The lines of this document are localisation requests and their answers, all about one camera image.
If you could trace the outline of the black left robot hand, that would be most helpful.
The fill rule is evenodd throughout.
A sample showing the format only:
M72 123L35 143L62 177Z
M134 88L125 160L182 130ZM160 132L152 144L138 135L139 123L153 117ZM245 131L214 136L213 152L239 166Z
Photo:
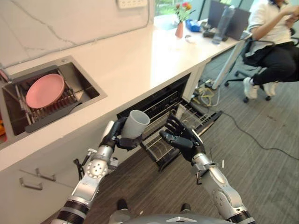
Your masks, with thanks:
M113 151L115 146L127 151L133 150L138 147L142 142L142 135L136 137L135 139L125 137L118 138L118 136L121 135L126 121L127 117L120 118L115 121L108 134L103 137L101 143L99 144L99 147L110 146Z

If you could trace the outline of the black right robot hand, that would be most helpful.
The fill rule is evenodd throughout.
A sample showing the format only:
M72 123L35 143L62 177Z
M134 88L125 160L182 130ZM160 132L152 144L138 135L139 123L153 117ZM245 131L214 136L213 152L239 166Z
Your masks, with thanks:
M174 114L170 114L165 124L166 130L159 132L161 138L180 150L182 156L193 164L193 157L198 153L204 153L205 148L201 140L183 124Z

